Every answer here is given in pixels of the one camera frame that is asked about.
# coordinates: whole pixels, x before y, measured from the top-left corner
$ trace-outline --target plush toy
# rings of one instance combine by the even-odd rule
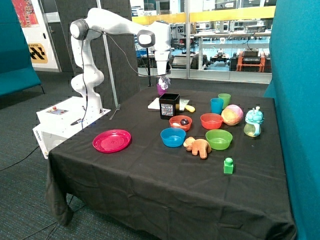
[[[222,111],[221,117],[225,124],[234,126],[241,122],[244,112],[237,105],[229,105]]]
[[[187,151],[191,152],[192,155],[197,156],[198,152],[201,159],[206,159],[208,153],[211,152],[211,147],[209,143],[204,139],[197,139],[195,140],[192,136],[188,137],[183,146],[186,148]]]

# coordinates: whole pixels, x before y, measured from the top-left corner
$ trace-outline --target teal chair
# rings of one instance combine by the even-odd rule
[[[270,40],[272,80],[264,94],[275,100],[298,240],[320,239],[318,20],[318,1],[277,1]]]
[[[0,37],[0,96],[41,86],[11,0],[1,0]]]

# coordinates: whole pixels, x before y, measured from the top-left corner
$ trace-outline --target green block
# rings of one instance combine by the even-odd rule
[[[224,174],[232,174],[234,172],[234,161],[232,158],[227,157],[224,160],[223,172]]]

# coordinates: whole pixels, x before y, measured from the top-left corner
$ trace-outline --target toy food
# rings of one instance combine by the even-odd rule
[[[193,106],[185,105],[185,109],[187,109],[190,113],[193,113],[196,109]]]
[[[181,121],[180,121],[180,124],[182,125],[182,126],[184,126],[184,125],[188,125],[189,124],[189,121],[188,121],[188,119],[182,119]]]
[[[237,105],[229,105],[222,111],[221,117],[225,124],[234,126],[241,122],[244,112]]]
[[[192,155],[197,156],[198,152],[201,159],[206,159],[208,154],[212,151],[209,143],[204,139],[195,140],[193,137],[188,137],[183,146],[187,151],[192,152]]]

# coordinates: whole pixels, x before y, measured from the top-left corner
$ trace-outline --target metal stand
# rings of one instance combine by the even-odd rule
[[[97,7],[99,9],[102,8],[100,0],[96,0],[96,4],[97,4]],[[115,104],[115,111],[114,111],[113,115],[110,118],[110,120],[112,120],[112,118],[114,117],[116,112],[118,110],[120,110],[121,106],[118,103],[117,92],[116,92],[116,87],[115,87],[115,80],[114,80],[114,74],[113,74],[112,67],[111,67],[111,59],[110,59],[110,53],[109,53],[109,48],[108,48],[107,36],[105,34],[103,34],[102,38],[103,38],[103,43],[104,43],[104,48],[105,48],[106,61],[108,63],[108,68],[109,68],[109,75],[110,75],[113,98],[114,98],[114,104]]]
[[[148,87],[153,87],[153,85],[151,84],[150,59],[149,59],[149,49],[148,49],[148,48],[146,48],[146,59],[147,59],[148,78],[149,78],[149,85],[148,85]]]

